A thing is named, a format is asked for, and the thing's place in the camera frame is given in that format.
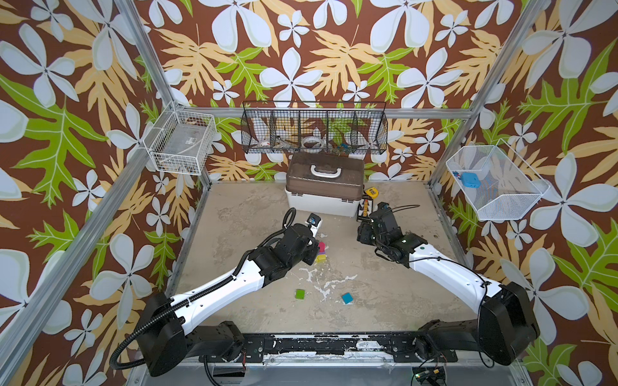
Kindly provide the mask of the teal cube block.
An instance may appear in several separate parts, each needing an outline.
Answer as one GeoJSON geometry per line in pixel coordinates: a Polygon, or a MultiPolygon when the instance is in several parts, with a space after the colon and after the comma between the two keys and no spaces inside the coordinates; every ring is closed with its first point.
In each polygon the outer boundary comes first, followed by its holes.
{"type": "Polygon", "coordinates": [[[344,304],[350,304],[353,302],[353,296],[352,294],[346,293],[342,296],[342,300],[344,304]]]}

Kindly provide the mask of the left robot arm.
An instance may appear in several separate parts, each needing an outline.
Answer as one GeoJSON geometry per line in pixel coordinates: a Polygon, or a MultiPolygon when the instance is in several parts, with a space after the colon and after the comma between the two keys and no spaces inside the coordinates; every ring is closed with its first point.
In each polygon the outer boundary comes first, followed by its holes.
{"type": "Polygon", "coordinates": [[[134,332],[111,354],[111,368],[144,365],[151,376],[161,376],[194,356],[236,358],[244,344],[238,328],[230,322],[204,326],[204,321],[228,304],[284,278],[299,262],[315,262],[322,220],[312,213],[305,223],[297,224],[295,214],[295,208],[289,209],[281,229],[244,252],[234,270],[186,293],[149,300],[134,332]]]}

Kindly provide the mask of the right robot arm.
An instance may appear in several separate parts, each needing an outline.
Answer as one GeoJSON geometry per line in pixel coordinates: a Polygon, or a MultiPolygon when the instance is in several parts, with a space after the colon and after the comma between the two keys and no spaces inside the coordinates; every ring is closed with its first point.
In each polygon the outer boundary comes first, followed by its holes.
{"type": "Polygon", "coordinates": [[[540,336],[533,306],[523,286],[486,278],[414,233],[404,233],[388,203],[360,219],[357,239],[378,257],[430,278],[474,311],[471,320],[432,320],[418,330],[415,353],[433,360],[446,351],[479,353],[508,366],[540,336]]]}

